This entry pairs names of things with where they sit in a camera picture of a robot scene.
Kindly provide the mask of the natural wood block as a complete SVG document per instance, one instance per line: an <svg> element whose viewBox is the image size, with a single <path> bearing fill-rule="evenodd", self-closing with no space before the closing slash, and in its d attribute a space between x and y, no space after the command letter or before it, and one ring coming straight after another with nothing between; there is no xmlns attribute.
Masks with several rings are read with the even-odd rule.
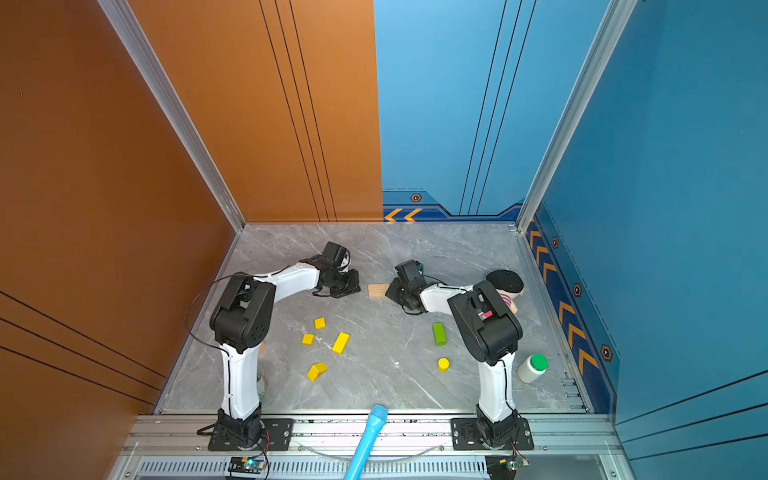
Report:
<svg viewBox="0 0 768 480"><path fill-rule="evenodd" d="M368 296L370 299L384 299L388 290L388 284L369 284Z"/></svg>

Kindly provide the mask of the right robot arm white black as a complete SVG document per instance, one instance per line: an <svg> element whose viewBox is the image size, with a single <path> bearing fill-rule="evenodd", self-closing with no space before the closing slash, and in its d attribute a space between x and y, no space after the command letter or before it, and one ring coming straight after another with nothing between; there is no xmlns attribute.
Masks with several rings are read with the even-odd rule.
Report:
<svg viewBox="0 0 768 480"><path fill-rule="evenodd" d="M477 422L480 440L490 449L517 446L515 436L526 430L513 400L512 365L523 328L512 309L524 290L522 278L495 270L473 286L429 282L415 260L395 267L386 297L408 314L450 314L464 345L478 362L480 395Z"/></svg>

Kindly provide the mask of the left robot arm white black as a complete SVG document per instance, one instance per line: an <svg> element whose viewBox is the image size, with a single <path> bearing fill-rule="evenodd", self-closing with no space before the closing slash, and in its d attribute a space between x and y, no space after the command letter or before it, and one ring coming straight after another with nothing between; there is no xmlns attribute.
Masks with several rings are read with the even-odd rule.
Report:
<svg viewBox="0 0 768 480"><path fill-rule="evenodd" d="M211 451L264 451L267 427L258 392L258 351L271 324L274 305L294 294L324 289L331 298L360 291L359 273L350 267L350 251L329 242L317 255L275 272L224 276L226 282L212 310L211 348L223 361L223 400L214 424L198 431L210 438Z"/></svg>

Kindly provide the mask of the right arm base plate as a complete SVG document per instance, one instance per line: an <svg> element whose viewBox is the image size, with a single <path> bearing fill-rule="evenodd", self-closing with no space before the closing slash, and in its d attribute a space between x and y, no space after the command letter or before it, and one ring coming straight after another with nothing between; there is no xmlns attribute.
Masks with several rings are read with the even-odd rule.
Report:
<svg viewBox="0 0 768 480"><path fill-rule="evenodd" d="M453 449L456 451L532 451L535 448L533 434L526 419L522 420L522 425L516 427L503 444L497 446L492 446L482 438L476 418L451 418L450 429Z"/></svg>

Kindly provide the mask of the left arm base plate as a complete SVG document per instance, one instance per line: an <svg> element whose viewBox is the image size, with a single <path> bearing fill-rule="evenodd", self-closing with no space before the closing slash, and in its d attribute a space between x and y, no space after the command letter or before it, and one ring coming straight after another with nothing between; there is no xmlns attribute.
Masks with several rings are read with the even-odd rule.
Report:
<svg viewBox="0 0 768 480"><path fill-rule="evenodd" d="M243 451L255 453L285 452L289 449L294 421L291 418L266 418L261 420L260 436L256 440L240 440L223 427L215 426L207 449L214 452Z"/></svg>

